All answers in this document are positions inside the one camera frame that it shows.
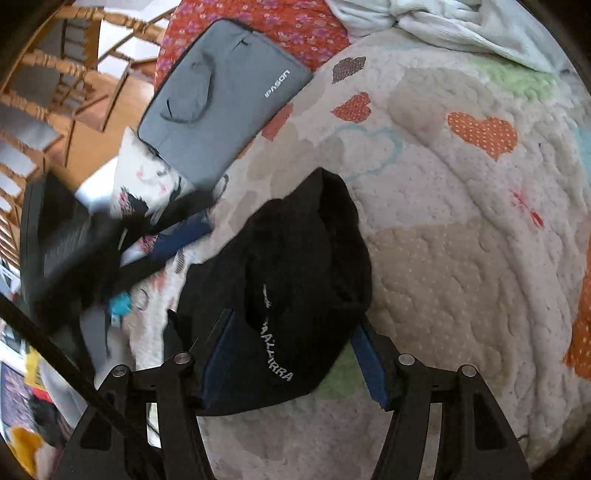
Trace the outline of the black pants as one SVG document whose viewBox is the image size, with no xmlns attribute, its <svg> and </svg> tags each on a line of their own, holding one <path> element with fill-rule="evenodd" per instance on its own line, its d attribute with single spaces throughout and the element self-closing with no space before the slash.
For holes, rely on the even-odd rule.
<svg viewBox="0 0 591 480">
<path fill-rule="evenodd" d="M 342 178 L 320 168 L 188 268 L 164 354 L 193 355 L 201 416 L 273 406 L 321 384 L 372 295 L 356 206 Z"/>
</svg>

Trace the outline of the white cushion with woman print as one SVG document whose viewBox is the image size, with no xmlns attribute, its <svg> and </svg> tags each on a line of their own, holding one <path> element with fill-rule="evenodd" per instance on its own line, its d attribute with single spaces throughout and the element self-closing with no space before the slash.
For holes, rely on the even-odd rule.
<svg viewBox="0 0 591 480">
<path fill-rule="evenodd" d="M 115 160 L 110 201 L 113 217 L 151 216 L 193 190 L 193 185 L 153 154 L 130 127 L 124 130 Z"/>
</svg>

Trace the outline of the teal star blanket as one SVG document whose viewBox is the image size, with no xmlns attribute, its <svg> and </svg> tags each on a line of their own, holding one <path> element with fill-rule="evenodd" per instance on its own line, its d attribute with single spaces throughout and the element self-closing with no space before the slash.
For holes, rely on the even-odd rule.
<svg viewBox="0 0 591 480">
<path fill-rule="evenodd" d="M 112 318 L 122 318 L 132 311 L 131 297 L 128 292 L 121 292 L 112 297 L 108 303 L 108 309 Z"/>
</svg>

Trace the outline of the grey laptop bag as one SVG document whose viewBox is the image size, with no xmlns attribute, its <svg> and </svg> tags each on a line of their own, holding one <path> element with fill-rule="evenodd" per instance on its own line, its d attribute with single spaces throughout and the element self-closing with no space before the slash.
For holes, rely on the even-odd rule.
<svg viewBox="0 0 591 480">
<path fill-rule="evenodd" d="M 211 190 L 311 78 L 310 69 L 263 33 L 216 20 L 157 88 L 137 136 L 189 183 Z"/>
</svg>

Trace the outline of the yellow red printed bag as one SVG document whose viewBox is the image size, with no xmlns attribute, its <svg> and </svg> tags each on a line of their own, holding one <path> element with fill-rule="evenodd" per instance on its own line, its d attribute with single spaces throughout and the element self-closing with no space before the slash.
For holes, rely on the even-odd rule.
<svg viewBox="0 0 591 480">
<path fill-rule="evenodd" d="M 1 364 L 1 433 L 28 475 L 50 479 L 65 437 L 60 414 L 42 384 L 39 360 L 32 350 L 16 366 Z"/>
</svg>

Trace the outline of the wooden stair railing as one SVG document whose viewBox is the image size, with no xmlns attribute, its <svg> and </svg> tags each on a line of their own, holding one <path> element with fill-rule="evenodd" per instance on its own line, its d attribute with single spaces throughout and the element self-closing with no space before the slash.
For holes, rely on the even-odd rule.
<svg viewBox="0 0 591 480">
<path fill-rule="evenodd" d="M 79 186 L 151 99 L 174 1 L 1 4 L 1 264 L 20 266 L 24 190 L 47 170 Z"/>
</svg>

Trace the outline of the red floral pillow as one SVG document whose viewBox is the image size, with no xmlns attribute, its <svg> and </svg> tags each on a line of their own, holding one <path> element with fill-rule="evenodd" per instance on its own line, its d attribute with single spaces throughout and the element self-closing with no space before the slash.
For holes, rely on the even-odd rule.
<svg viewBox="0 0 591 480">
<path fill-rule="evenodd" d="M 174 11 L 161 41 L 155 88 L 186 48 L 221 18 L 238 20 L 262 32 L 311 71 L 349 47 L 348 32 L 324 1 L 183 1 Z"/>
</svg>

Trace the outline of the heart pattern quilt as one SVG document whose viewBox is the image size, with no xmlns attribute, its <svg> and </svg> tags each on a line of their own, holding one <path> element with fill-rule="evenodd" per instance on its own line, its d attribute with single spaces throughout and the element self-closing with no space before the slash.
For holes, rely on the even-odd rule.
<svg viewBox="0 0 591 480">
<path fill-rule="evenodd" d="M 571 71 L 396 29 L 343 50 L 229 167 L 211 236 L 132 290 L 136 365 L 161 363 L 188 267 L 320 167 L 358 208 L 374 326 L 426 365 L 474 365 L 541 466 L 590 419 L 590 96 Z"/>
</svg>

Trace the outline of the white crumpled blanket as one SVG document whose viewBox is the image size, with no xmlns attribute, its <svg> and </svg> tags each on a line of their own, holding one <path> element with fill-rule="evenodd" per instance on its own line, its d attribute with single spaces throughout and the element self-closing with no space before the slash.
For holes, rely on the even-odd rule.
<svg viewBox="0 0 591 480">
<path fill-rule="evenodd" d="M 398 27 L 438 47 L 494 53 L 543 73 L 572 68 L 550 32 L 514 0 L 351 0 L 327 5 L 355 39 Z"/>
</svg>

